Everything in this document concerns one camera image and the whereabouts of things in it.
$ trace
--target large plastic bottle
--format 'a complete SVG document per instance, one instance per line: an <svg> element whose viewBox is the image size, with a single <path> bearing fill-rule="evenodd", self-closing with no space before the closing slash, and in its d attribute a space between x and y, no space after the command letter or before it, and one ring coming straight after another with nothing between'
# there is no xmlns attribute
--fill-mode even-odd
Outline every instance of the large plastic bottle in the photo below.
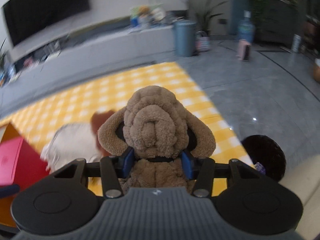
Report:
<svg viewBox="0 0 320 240"><path fill-rule="evenodd" d="M254 38L255 27L250 21L251 12L244 11L244 19L239 23L238 37L239 40L245 40L252 44Z"/></svg>

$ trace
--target metal screw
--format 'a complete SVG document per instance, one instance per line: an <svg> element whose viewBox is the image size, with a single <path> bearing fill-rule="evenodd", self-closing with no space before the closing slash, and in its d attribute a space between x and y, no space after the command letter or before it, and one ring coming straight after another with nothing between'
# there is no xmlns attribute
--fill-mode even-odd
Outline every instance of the metal screw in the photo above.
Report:
<svg viewBox="0 0 320 240"><path fill-rule="evenodd" d="M117 189L110 189L106 192L108 198L117 198L121 196L121 191Z"/></svg>
<svg viewBox="0 0 320 240"><path fill-rule="evenodd" d="M193 192L193 195L195 195L196 197L207 197L209 195L209 191L207 191L204 188L200 188L200 189L196 189Z"/></svg>

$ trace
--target black screen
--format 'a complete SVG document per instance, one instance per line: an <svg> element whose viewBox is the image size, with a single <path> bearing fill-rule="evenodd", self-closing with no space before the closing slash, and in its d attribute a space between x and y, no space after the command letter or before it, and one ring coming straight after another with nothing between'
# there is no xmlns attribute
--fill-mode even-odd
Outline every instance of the black screen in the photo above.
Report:
<svg viewBox="0 0 320 240"><path fill-rule="evenodd" d="M89 9L88 0L10 0L3 6L13 45L46 26Z"/></svg>

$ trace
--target yellow and white gingham mat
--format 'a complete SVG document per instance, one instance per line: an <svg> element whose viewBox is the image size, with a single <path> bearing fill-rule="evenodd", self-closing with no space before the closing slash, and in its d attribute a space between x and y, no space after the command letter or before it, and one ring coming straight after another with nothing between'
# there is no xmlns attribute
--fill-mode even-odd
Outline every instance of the yellow and white gingham mat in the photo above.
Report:
<svg viewBox="0 0 320 240"><path fill-rule="evenodd" d="M228 163L232 158L252 165L238 138L223 120L206 94L176 63L161 63L102 77L27 106L0 121L11 121L40 153L55 131L70 122L89 122L95 111L119 110L132 94L145 86L158 85L172 91L191 113L213 132L217 148L212 158ZM100 185L89 187L97 195ZM225 180L215 179L214 194L226 188Z"/></svg>

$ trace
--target pink box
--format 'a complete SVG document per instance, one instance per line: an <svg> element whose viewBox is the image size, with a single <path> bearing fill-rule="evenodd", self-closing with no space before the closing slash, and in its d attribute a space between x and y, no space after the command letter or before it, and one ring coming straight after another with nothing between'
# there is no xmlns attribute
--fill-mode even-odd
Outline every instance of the pink box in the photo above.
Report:
<svg viewBox="0 0 320 240"><path fill-rule="evenodd" d="M24 190L49 174L46 167L23 137L0 144L0 186L17 184Z"/></svg>

